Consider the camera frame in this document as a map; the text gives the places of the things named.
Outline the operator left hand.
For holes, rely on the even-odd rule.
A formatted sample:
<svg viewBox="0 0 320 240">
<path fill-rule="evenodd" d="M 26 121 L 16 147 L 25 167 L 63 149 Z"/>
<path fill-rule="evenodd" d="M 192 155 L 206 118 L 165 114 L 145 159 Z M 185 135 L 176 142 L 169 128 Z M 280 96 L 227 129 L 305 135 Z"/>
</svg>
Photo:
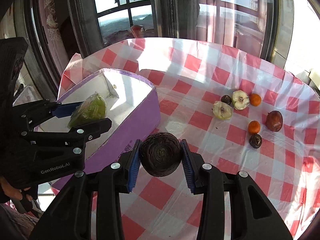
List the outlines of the operator left hand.
<svg viewBox="0 0 320 240">
<path fill-rule="evenodd" d="M 22 200 L 23 195 L 20 190 L 13 188 L 4 177 L 0 178 L 1 182 L 1 204 L 8 202 L 10 199 Z"/>
</svg>

